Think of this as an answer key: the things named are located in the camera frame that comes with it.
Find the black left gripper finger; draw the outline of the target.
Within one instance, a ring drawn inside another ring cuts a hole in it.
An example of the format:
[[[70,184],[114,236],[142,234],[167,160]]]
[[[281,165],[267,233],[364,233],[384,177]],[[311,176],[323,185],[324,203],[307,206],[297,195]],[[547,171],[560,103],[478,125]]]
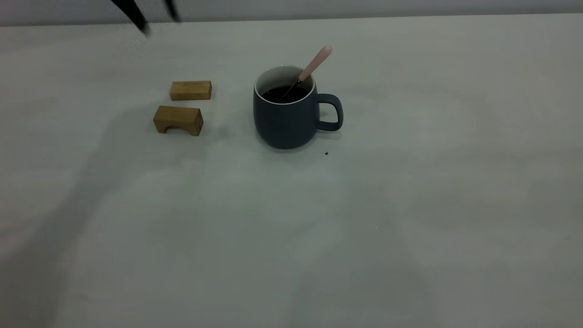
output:
[[[165,0],[164,3],[165,3],[167,12],[168,12],[169,16],[171,17],[171,19],[174,22],[181,23],[182,19],[178,13],[175,0]]]
[[[144,35],[148,35],[150,28],[135,0],[111,1]]]

